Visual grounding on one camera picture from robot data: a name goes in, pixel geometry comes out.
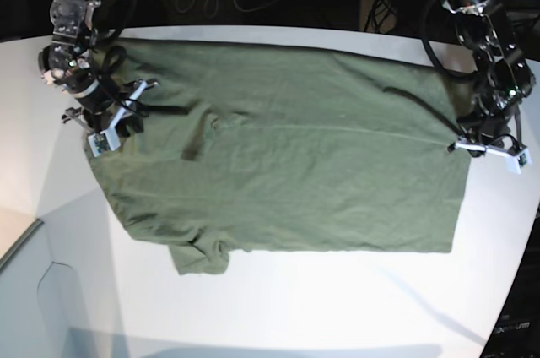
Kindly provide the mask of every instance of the metal bracket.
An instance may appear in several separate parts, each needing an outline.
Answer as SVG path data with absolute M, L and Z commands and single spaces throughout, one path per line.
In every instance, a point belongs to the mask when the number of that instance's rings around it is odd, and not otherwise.
M 521 169 L 524 166 L 532 164 L 531 152 L 527 147 L 521 147 L 519 150 L 502 149 L 493 145 L 470 143 L 462 138 L 452 145 L 452 149 L 466 149 L 467 151 L 498 155 L 506 159 L 506 168 L 508 171 L 518 175 L 521 174 Z
M 66 124 L 70 120 L 73 120 L 80 127 L 86 130 L 88 133 L 93 133 L 94 130 L 90 128 L 88 124 L 86 124 L 80 119 L 81 115 L 82 115 L 82 109 L 80 107 L 78 109 L 73 109 L 72 107 L 70 107 L 69 109 L 66 109 L 66 111 L 64 112 L 62 116 L 62 122 Z
M 127 108 L 136 99 L 138 99 L 138 97 L 144 92 L 144 90 L 152 88 L 154 85 L 140 79 L 135 82 L 134 86 L 135 90 L 132 92 L 129 98 L 124 101 L 125 107 L 121 107 L 116 111 L 115 115 L 109 122 L 109 127 L 99 133 L 90 134 L 88 136 L 88 142 L 90 148 L 92 149 L 92 154 L 94 154 L 94 157 L 99 157 L 106 151 L 115 151 L 120 148 L 122 144 L 120 142 L 120 136 L 116 131 L 118 123 L 127 114 Z

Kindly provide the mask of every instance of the black wire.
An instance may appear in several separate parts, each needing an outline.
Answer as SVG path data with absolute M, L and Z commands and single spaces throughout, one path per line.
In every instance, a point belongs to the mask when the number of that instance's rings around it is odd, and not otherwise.
M 435 6 L 436 3 L 438 3 L 439 0 L 429 0 L 422 10 L 422 14 L 420 15 L 420 38 L 422 39 L 422 44 L 424 45 L 425 52 L 427 53 L 429 60 L 441 75 L 444 77 L 447 77 L 451 81 L 457 83 L 457 84 L 469 84 L 473 81 L 475 81 L 478 77 L 478 72 L 465 74 L 465 75 L 458 75 L 456 73 L 453 73 L 449 70 L 447 70 L 442 63 L 440 62 L 439 58 L 437 58 L 435 52 L 433 51 L 433 47 L 429 43 L 429 37 L 428 37 L 428 31 L 427 31 L 427 24 L 428 24 L 428 17 L 431 12 L 431 9 Z
M 457 136 L 463 135 L 463 131 L 458 126 L 456 126 L 454 123 L 448 120 L 445 115 L 437 111 L 432 105 L 418 98 L 416 95 L 413 95 L 410 92 L 407 92 L 406 90 L 393 88 L 391 86 L 385 87 L 382 91 L 388 94 L 398 95 L 405 99 L 411 100 L 412 102 L 416 103 L 420 107 L 424 108 L 428 113 L 430 113 L 434 118 L 436 118 L 443 125 L 448 127 Z
M 514 147 L 515 149 L 519 149 L 521 147 L 519 140 L 517 140 L 511 134 L 501 134 L 500 136 L 495 137 L 494 139 L 492 139 L 489 143 L 485 145 L 493 145 L 497 143 L 498 141 L 502 140 L 503 138 L 509 138 L 510 140 L 512 140 L 512 147 Z
M 394 16 L 397 17 L 397 13 L 396 11 L 394 10 L 394 8 L 391 6 L 392 5 L 392 0 L 390 2 L 390 5 L 388 4 L 388 2 L 386 0 L 382 1 L 382 4 L 391 12 L 391 14 L 393 14 Z
M 538 22 L 540 22 L 540 14 L 538 16 L 535 16 L 534 18 L 517 20 L 513 23 L 513 25 L 515 27 L 526 27 L 526 32 L 528 33 L 536 27 Z
M 375 16 L 381 16 L 385 11 L 388 10 L 386 8 L 386 6 L 385 6 L 385 1 L 384 0 L 381 1 L 381 5 L 379 5 L 379 6 L 382 6 L 383 8 L 379 9 L 379 11 L 377 13 L 375 13 Z
M 391 7 L 386 3 L 386 0 L 381 0 L 381 5 L 384 6 L 384 8 L 379 13 L 375 13 L 371 18 L 373 29 L 375 33 L 378 33 L 378 34 L 381 33 L 382 25 L 386 22 L 386 20 L 390 17 L 390 15 L 393 14 Z M 379 21 L 378 20 L 379 16 L 381 16 L 381 14 L 385 12 L 385 10 L 386 10 L 385 15 L 382 17 L 381 21 Z
M 239 12 L 242 12 L 243 14 L 249 14 L 253 12 L 258 12 L 259 10 L 270 8 L 271 6 L 273 6 L 274 4 L 280 1 L 282 0 L 271 0 L 271 1 L 263 3 L 262 5 L 258 5 L 254 8 L 248 8 L 248 9 L 242 8 L 240 4 L 238 3 L 238 0 L 233 0 L 233 4 L 235 5 L 236 10 L 238 10 Z
M 376 16 L 375 12 L 381 5 L 382 5 L 381 0 L 374 0 L 373 1 L 373 6 L 371 7 L 370 12 L 368 13 L 368 19 L 365 22 L 364 33 L 368 31 L 368 29 L 370 27 L 370 24 L 374 25 L 374 23 L 373 23 L 374 22 L 374 17 Z
M 120 91 L 118 84 L 112 79 L 112 74 L 118 71 L 122 64 L 127 59 L 127 51 L 122 46 L 114 46 L 110 48 L 103 58 L 101 67 L 94 69 L 96 78 L 100 81 L 100 86 L 107 97 L 116 103 L 118 106 L 124 108 L 126 111 L 133 113 L 139 117 L 148 117 L 150 113 L 159 113 L 162 115 L 177 115 L 185 116 L 191 111 L 191 108 L 185 106 L 157 106 L 146 105 L 140 100 L 128 99 L 134 107 L 127 106 L 125 101 L 114 95 L 113 91 Z
M 523 133 L 521 131 L 521 111 L 519 106 L 516 106 L 516 110 L 514 112 L 514 119 L 516 120 L 516 139 L 521 147 L 523 143 Z
M 135 14 L 135 9 L 137 8 L 138 0 L 130 0 L 129 8 L 126 11 L 126 15 L 121 20 L 121 23 L 115 28 L 115 31 L 111 35 L 100 41 L 102 45 L 110 45 L 114 40 L 120 37 L 120 34 L 126 29 L 127 25 L 131 21 L 133 15 Z

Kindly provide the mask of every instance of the table surface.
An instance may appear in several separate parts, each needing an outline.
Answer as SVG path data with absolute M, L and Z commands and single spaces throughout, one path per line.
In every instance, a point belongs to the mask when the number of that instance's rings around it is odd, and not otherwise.
M 430 65 L 420 41 L 346 31 L 188 26 L 124 36 L 320 47 Z M 304 351 L 290 356 L 480 355 L 532 228 L 540 161 L 520 176 L 494 156 L 472 161 L 450 254 L 232 252 L 223 275 L 181 277 L 166 247 L 122 229 L 80 151 L 80 129 L 59 126 L 70 99 L 40 81 L 35 59 L 46 44 L 0 45 L 10 87 L 0 90 L 0 132 L 11 143 L 0 149 L 0 206 L 46 222 L 53 259 L 78 272 L 87 311 L 72 317 L 78 325 L 124 334 L 130 356 L 187 345 Z M 472 68 L 463 48 L 434 46 L 448 68 Z M 540 63 L 531 66 L 540 75 Z M 540 160 L 538 91 L 522 112 L 524 141 Z

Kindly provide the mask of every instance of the green t-shirt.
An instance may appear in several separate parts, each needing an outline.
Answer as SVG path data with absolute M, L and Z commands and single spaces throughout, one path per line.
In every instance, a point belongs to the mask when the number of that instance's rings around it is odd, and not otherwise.
M 160 81 L 141 101 L 193 109 L 150 115 L 89 163 L 129 234 L 169 246 L 179 273 L 223 273 L 235 249 L 451 250 L 469 157 L 447 154 L 454 133 L 382 90 L 455 120 L 448 93 L 457 103 L 468 89 L 323 50 L 121 44 L 122 81 Z

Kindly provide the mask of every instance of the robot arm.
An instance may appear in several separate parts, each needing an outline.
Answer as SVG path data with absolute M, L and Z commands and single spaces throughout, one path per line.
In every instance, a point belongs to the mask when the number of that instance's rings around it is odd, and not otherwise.
M 472 50 L 478 68 L 476 73 L 465 77 L 446 71 L 433 53 L 427 35 L 422 33 L 424 47 L 435 68 L 458 83 L 474 83 L 472 112 L 457 119 L 463 135 L 449 150 L 501 155 L 511 171 L 520 173 L 532 161 L 521 142 L 519 105 L 531 94 L 535 79 L 505 9 L 500 0 L 431 0 L 424 10 L 423 22 L 437 2 L 454 14 L 458 39 Z M 508 128 L 512 117 L 516 118 L 517 138 L 510 135 Z M 504 148 L 503 138 L 511 138 L 509 149 Z
M 120 137 L 143 131 L 146 111 L 138 97 L 156 81 L 133 81 L 119 86 L 111 75 L 126 57 L 121 47 L 110 49 L 101 65 L 96 64 L 92 50 L 111 43 L 119 33 L 101 34 L 93 24 L 100 0 L 54 0 L 51 22 L 52 42 L 39 56 L 44 80 L 67 91 L 80 105 L 67 109 L 62 120 L 74 120 L 89 133 L 94 156 L 121 146 Z
M 449 150 L 465 149 L 475 156 L 502 155 L 509 169 L 519 173 L 531 159 L 521 142 L 518 106 L 531 94 L 535 80 L 506 12 L 499 0 L 431 0 L 422 16 L 424 21 L 438 2 L 454 14 L 458 38 L 473 51 L 478 68 L 476 73 L 466 76 L 445 70 L 427 35 L 422 33 L 424 47 L 435 68 L 447 78 L 474 86 L 472 111 L 467 117 L 457 119 L 456 130 L 462 134 Z M 97 68 L 91 50 L 102 38 L 92 23 L 99 6 L 100 0 L 54 0 L 52 43 L 40 55 L 46 82 L 62 87 L 81 105 L 81 109 L 68 110 L 64 120 L 77 120 L 89 131 L 95 156 L 120 147 L 119 138 L 128 134 L 126 124 L 131 123 L 136 132 L 143 130 L 144 115 L 138 109 L 137 98 L 155 84 L 139 80 L 120 87 L 112 81 L 112 72 L 125 57 L 120 47 L 105 56 Z M 81 115 L 86 122 L 79 119 Z M 508 128 L 512 117 L 518 125 L 517 138 L 510 135 Z M 505 149 L 503 140 L 508 137 L 512 145 Z

